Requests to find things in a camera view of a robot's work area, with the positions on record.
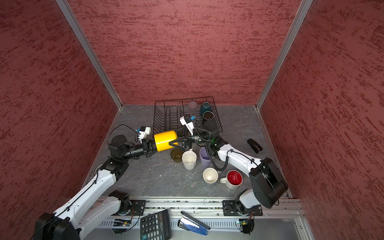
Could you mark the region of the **olive green glass cup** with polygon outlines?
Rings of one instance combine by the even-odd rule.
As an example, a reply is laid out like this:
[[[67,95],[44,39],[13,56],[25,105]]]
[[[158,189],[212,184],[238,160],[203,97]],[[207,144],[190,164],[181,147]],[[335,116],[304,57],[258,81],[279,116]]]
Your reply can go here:
[[[180,163],[182,161],[183,151],[179,149],[173,149],[171,151],[171,158],[175,163]]]

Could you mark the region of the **white ceramic mug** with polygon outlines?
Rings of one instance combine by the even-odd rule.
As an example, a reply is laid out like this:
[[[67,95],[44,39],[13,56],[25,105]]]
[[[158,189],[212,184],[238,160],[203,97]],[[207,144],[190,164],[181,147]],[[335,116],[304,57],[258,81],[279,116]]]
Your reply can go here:
[[[197,163],[197,155],[193,151],[186,151],[182,155],[182,162],[184,168],[187,170],[192,170],[195,168]]]

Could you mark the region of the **yellow mug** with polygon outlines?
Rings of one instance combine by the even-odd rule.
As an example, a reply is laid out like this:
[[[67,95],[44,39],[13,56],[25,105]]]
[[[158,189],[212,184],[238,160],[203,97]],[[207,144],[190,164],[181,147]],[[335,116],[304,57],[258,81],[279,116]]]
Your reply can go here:
[[[178,138],[178,135],[175,131],[167,131],[154,135],[154,140],[158,152],[172,149],[169,143]]]

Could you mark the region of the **black mug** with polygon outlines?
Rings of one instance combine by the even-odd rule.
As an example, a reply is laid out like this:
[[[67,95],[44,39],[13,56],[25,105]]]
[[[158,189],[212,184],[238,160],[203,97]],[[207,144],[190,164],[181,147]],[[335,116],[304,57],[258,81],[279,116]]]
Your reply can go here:
[[[202,115],[202,123],[204,124],[206,121],[212,121],[215,118],[215,114],[211,111],[206,111]]]

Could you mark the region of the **clear glass cup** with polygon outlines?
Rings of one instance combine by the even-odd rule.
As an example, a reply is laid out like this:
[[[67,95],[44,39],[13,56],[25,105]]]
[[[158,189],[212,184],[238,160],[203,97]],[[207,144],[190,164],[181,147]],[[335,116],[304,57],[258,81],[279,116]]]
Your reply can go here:
[[[188,104],[189,109],[192,110],[192,111],[196,109],[197,105],[198,105],[198,104],[197,104],[195,101],[191,101],[191,102],[189,102],[189,104]]]

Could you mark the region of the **dark green ceramic mug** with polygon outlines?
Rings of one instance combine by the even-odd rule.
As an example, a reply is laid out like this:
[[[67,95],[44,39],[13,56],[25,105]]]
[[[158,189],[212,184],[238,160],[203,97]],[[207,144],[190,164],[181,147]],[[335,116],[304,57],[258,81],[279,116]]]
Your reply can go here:
[[[204,102],[200,106],[200,116],[203,116],[205,112],[211,111],[211,104],[209,102]]]

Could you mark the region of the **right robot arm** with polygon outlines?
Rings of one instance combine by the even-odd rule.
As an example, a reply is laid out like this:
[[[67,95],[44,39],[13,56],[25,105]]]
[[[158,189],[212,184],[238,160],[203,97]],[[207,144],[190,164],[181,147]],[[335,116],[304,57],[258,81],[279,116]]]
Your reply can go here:
[[[168,142],[170,147],[186,151],[191,150],[193,144],[202,145],[217,171],[222,172],[232,165],[249,177],[252,188],[242,192],[235,200],[239,214],[245,215],[258,205],[270,209],[280,204],[280,197],[289,187],[272,159],[261,160],[235,149],[220,137],[220,131],[213,121],[205,122],[201,128],[193,123],[184,124],[179,130],[186,134],[171,139]]]

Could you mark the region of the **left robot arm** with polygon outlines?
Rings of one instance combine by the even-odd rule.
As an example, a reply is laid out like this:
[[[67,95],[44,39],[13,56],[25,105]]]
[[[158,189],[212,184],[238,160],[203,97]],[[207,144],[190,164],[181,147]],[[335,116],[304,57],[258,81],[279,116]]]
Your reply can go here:
[[[127,142],[125,136],[118,135],[108,148],[111,155],[93,179],[52,214],[44,213],[38,218],[33,240],[83,240],[113,214],[134,216],[135,208],[129,195],[121,191],[113,191],[98,207],[92,206],[124,175],[130,159],[149,158],[157,151],[155,141],[143,139],[141,144],[134,145]]]

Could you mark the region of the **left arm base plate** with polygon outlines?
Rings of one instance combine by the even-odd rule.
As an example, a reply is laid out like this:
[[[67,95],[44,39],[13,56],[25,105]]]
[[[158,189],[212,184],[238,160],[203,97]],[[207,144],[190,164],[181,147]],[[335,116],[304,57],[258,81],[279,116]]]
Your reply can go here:
[[[121,203],[119,215],[121,216],[143,216],[146,200],[129,200]]]

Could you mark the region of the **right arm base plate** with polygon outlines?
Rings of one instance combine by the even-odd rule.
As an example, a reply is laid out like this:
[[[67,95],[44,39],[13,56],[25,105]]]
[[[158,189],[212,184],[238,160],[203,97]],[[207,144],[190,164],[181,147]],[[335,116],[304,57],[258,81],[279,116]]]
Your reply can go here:
[[[256,205],[250,209],[246,209],[240,201],[224,200],[223,213],[226,217],[243,216],[243,217],[261,217],[263,216],[263,210],[261,205]]]

